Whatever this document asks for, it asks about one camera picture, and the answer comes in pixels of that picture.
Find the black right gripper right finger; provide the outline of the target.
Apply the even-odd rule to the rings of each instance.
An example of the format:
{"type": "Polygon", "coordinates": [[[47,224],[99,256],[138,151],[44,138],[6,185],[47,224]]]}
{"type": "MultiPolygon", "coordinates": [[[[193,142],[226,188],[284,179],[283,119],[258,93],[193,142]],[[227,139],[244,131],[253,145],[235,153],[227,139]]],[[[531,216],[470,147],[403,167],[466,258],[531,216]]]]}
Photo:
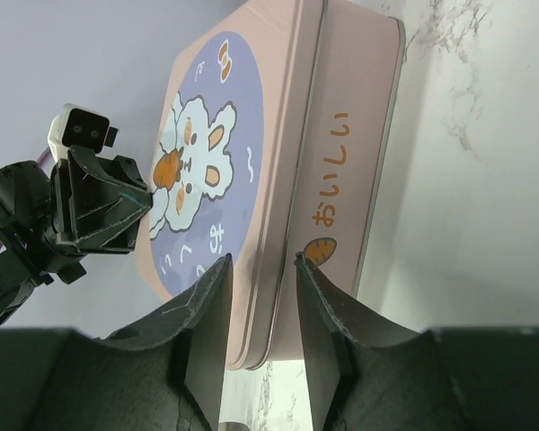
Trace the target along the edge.
{"type": "Polygon", "coordinates": [[[539,430],[539,327],[415,332],[296,258],[316,430],[539,430]]]}

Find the pink box lid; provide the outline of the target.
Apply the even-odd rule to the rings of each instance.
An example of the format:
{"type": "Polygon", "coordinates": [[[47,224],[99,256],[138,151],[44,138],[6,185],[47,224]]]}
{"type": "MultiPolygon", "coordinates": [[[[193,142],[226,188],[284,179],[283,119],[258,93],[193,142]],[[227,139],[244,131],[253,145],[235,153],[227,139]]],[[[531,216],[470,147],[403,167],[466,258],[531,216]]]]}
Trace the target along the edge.
{"type": "Polygon", "coordinates": [[[175,59],[136,260],[163,299],[234,262],[226,365],[268,356],[324,1],[249,1],[175,59]]]}

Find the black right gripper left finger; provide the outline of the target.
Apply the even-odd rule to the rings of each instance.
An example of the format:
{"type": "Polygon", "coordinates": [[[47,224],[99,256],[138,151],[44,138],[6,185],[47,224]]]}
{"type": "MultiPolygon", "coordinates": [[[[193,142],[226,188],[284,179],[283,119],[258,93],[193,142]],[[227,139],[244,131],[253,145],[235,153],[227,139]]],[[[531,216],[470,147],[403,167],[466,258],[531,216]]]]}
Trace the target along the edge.
{"type": "Polygon", "coordinates": [[[0,430],[217,429],[232,285],[224,256],[106,339],[0,330],[0,430]]]}

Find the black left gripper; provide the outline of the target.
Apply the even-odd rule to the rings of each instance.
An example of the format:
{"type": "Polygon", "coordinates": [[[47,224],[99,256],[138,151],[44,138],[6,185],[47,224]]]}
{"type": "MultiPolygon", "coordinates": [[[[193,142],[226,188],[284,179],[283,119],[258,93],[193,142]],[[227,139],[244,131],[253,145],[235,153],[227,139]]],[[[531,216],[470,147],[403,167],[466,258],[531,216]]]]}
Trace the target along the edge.
{"type": "Polygon", "coordinates": [[[137,163],[74,145],[50,173],[34,161],[0,169],[0,242],[32,284],[71,284],[89,254],[127,254],[153,198],[137,163]]]}

